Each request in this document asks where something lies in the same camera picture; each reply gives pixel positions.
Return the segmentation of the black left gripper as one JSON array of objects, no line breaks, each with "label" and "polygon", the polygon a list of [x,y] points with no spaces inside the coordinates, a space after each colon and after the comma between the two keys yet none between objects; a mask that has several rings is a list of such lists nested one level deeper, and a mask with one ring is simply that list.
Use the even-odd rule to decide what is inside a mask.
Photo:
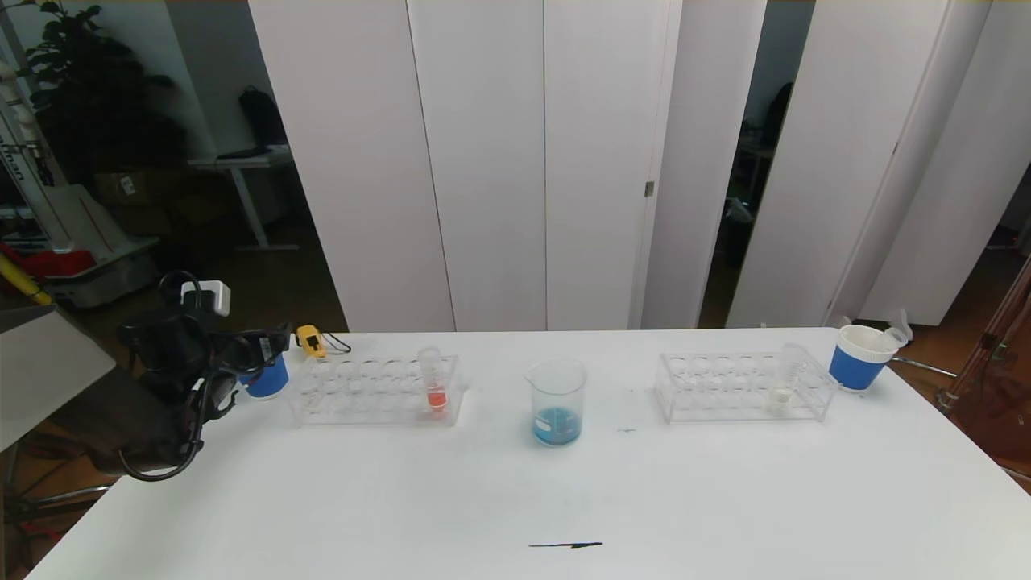
[{"label": "black left gripper", "polygon": [[275,363],[293,341],[288,322],[269,329],[224,333],[218,337],[218,368],[225,372],[258,372]]}]

